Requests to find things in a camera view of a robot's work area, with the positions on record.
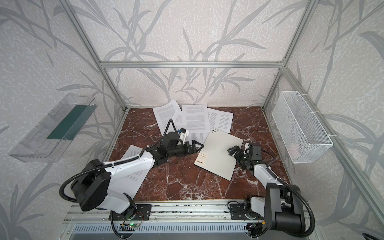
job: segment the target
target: red marble tabletop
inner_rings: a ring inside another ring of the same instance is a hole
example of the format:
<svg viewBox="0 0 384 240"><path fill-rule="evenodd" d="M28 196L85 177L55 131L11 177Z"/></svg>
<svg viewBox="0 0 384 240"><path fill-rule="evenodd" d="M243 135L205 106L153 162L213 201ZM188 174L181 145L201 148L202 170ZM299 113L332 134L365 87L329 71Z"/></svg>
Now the red marble tabletop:
<svg viewBox="0 0 384 240"><path fill-rule="evenodd" d="M277 153L276 145L269 131L260 107L214 108L232 112L233 122L230 134L247 142L259 143L277 157L272 170L288 181L287 174ZM151 108L131 108L118 137L110 161L121 159L131 144L138 147L152 145L161 138L160 130ZM135 201L161 201L185 199L243 199L247 195L265 196L265 188L248 170L237 164L231 181L223 179L194 165L197 154L183 158L172 157L168 163L149 171L146 179L134 197ZM263 153L267 162L272 158Z"/></svg>

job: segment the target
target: green panel in tray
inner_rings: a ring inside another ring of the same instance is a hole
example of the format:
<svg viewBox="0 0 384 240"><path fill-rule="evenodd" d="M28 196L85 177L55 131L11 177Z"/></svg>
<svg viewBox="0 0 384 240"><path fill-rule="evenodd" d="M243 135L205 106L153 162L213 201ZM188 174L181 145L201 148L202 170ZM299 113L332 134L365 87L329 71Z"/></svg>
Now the green panel in tray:
<svg viewBox="0 0 384 240"><path fill-rule="evenodd" d="M73 140L96 107L97 105L76 105L47 139L62 139L65 136L66 140Z"/></svg>

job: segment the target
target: leaf pattern wallpaper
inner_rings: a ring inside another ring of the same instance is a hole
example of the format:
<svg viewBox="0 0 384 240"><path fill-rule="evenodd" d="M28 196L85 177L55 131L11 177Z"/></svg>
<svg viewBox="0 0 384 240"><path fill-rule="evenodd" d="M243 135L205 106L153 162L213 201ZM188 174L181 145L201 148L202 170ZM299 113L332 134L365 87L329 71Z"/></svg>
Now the leaf pattern wallpaper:
<svg viewBox="0 0 384 240"><path fill-rule="evenodd" d="M377 191L384 196L384 1L319 3L288 63L298 82L328 120ZM384 237L360 191L330 149L311 164L292 164L271 112L266 114L290 179L311 203L325 239Z"/></svg>
<svg viewBox="0 0 384 240"><path fill-rule="evenodd" d="M71 0L103 61L281 61L307 0ZM277 69L108 69L127 106L262 106Z"/></svg>
<svg viewBox="0 0 384 240"><path fill-rule="evenodd" d="M60 184L106 154L123 116L58 2L0 2L0 238L54 239L69 202ZM8 153L68 93L93 96L96 110L56 163Z"/></svg>

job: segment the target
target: wire mesh basket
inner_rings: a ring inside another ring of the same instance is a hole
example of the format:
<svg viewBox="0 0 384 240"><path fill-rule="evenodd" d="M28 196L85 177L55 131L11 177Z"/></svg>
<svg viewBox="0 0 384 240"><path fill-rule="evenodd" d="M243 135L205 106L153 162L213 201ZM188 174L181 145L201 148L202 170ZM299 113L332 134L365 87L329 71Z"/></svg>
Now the wire mesh basket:
<svg viewBox="0 0 384 240"><path fill-rule="evenodd" d="M272 117L293 163L313 162L333 146L315 113L297 91L280 92Z"/></svg>

